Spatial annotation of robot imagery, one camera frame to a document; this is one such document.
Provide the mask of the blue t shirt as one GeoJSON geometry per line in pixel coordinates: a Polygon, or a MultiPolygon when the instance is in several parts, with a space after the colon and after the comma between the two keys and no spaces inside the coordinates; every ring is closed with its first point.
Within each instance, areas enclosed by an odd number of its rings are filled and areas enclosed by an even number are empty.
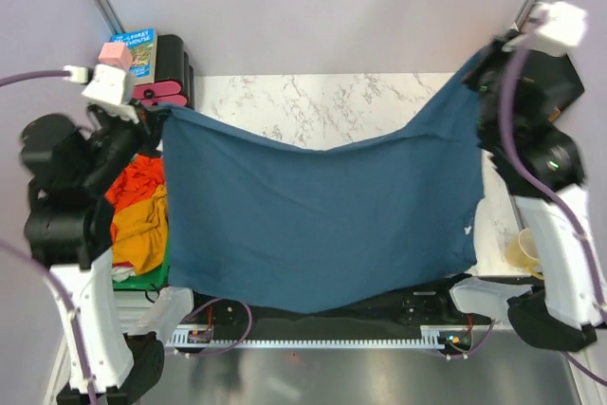
{"type": "Polygon", "coordinates": [[[483,199],[469,58],[402,128],[308,150],[175,107],[169,282],[310,314],[461,273],[483,199]]]}

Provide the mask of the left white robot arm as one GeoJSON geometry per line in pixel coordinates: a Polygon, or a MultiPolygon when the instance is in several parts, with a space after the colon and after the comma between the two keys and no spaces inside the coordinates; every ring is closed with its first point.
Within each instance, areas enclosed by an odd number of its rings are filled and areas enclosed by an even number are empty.
{"type": "Polygon", "coordinates": [[[111,278],[111,225],[106,194],[143,147],[152,128],[100,107],[86,109],[98,127],[86,137],[69,117],[50,114],[27,125],[20,159],[29,170],[31,256],[57,301],[70,356],[60,404],[135,404],[159,380],[163,355],[156,335],[120,329],[111,278]]]}

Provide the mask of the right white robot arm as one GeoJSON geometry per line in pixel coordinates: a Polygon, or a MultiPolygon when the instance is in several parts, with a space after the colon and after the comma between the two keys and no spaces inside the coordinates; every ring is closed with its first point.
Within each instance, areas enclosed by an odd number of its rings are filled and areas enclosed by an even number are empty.
{"type": "Polygon", "coordinates": [[[439,294],[433,307],[443,322],[482,315],[509,323],[533,347],[578,352],[605,324],[606,282],[591,239],[579,150],[555,120],[584,87],[568,55],[531,50],[512,82],[513,100],[501,102],[521,36],[513,29],[496,36],[462,81],[480,97],[479,146],[531,230],[542,280],[511,285],[469,277],[439,294]]]}

